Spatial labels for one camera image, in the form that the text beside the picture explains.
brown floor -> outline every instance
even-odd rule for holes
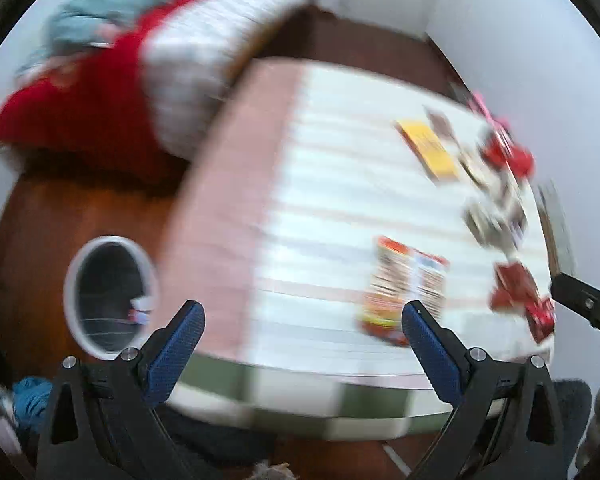
[[[316,11],[296,16],[263,55],[336,62],[440,93],[456,79],[429,44]],[[52,377],[64,356],[84,357],[62,314],[69,261],[81,245],[105,234],[131,238],[155,256],[176,189],[148,189],[66,163],[39,165],[19,179],[0,222],[0,346],[16,378]],[[399,439],[395,446],[414,465],[431,438]],[[400,476],[379,442],[290,439],[281,441],[274,461],[289,462],[302,480]]]

blue gripper pad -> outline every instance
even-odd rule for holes
[[[198,302],[187,301],[171,323],[177,321],[179,325],[146,368],[144,401],[151,407],[164,402],[171,395],[204,332],[205,311]],[[163,330],[173,329],[171,323]]]
[[[407,303],[402,310],[402,331],[442,402],[454,408],[462,399],[460,371],[440,340],[418,312],[422,304]]]

metal bolt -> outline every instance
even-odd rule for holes
[[[136,357],[138,357],[137,348],[129,347],[120,352],[120,358],[123,361],[133,361]]]
[[[539,355],[534,355],[531,357],[531,364],[536,368],[542,368],[544,366],[544,359]]]
[[[74,356],[70,355],[69,357],[65,357],[62,360],[62,368],[73,368],[75,364],[78,362]]]
[[[469,350],[469,355],[476,361],[484,361],[487,358],[487,352],[482,348],[471,348],[471,350]]]

yellow book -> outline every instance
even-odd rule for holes
[[[454,160],[431,128],[419,121],[398,121],[398,127],[433,178],[439,180],[458,178]]]

striped tablecloth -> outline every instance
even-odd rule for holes
[[[190,170],[158,262],[154,328],[187,299],[205,335],[170,397],[195,418],[330,439],[439,429],[439,402],[410,348],[356,322],[385,235],[450,262],[442,325],[493,358],[542,354],[526,320],[494,314],[493,264],[462,220],[480,191],[435,184],[395,128],[445,114],[462,143],[486,124],[439,95],[309,61],[254,62]],[[520,260],[541,294],[550,275],[529,189]]]

